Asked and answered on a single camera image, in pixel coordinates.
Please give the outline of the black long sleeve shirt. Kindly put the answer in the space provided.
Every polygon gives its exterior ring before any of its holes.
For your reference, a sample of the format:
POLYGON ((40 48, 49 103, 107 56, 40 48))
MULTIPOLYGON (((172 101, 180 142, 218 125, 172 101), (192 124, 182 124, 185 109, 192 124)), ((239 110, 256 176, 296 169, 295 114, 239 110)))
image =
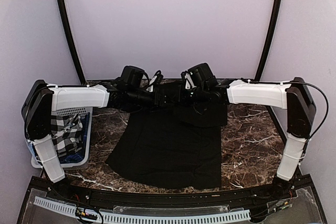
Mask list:
POLYGON ((133 182, 167 189, 220 187, 221 128, 227 105, 209 101, 175 102, 177 83, 167 83, 167 102, 157 106, 150 94, 112 96, 109 106, 130 117, 106 164, 133 182))

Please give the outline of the grey plastic laundry basket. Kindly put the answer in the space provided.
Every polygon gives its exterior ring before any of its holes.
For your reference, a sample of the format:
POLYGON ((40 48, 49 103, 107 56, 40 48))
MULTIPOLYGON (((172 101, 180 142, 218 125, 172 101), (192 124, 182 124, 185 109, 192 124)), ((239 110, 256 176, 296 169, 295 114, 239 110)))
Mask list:
POLYGON ((64 169, 86 166, 90 151, 92 108, 63 109, 52 113, 52 139, 64 169))

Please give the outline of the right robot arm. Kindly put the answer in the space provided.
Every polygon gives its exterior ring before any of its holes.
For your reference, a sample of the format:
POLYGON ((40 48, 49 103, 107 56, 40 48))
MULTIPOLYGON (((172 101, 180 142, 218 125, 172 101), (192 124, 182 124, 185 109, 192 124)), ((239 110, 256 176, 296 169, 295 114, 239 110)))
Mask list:
POLYGON ((274 184, 268 188, 273 200, 288 191, 288 184, 306 151, 312 136, 316 105, 307 83, 296 77, 287 82, 258 82, 250 79, 224 79, 218 82, 207 63, 181 73, 181 102, 196 105, 256 104, 287 111, 287 140, 274 184))

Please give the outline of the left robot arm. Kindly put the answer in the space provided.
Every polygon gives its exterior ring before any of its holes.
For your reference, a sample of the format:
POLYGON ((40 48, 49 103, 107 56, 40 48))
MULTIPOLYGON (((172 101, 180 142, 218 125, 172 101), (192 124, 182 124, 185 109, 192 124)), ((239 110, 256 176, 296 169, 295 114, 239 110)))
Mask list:
POLYGON ((143 69, 126 66, 120 77, 94 85, 55 85, 44 80, 34 83, 22 107, 24 134, 26 141, 32 143, 47 176, 55 183, 53 191, 61 200, 71 200, 74 189, 62 181, 65 172, 52 143, 52 113, 88 107, 124 110, 128 106, 156 108, 168 105, 171 99, 160 85, 161 74, 158 72, 142 87, 145 75, 143 69))

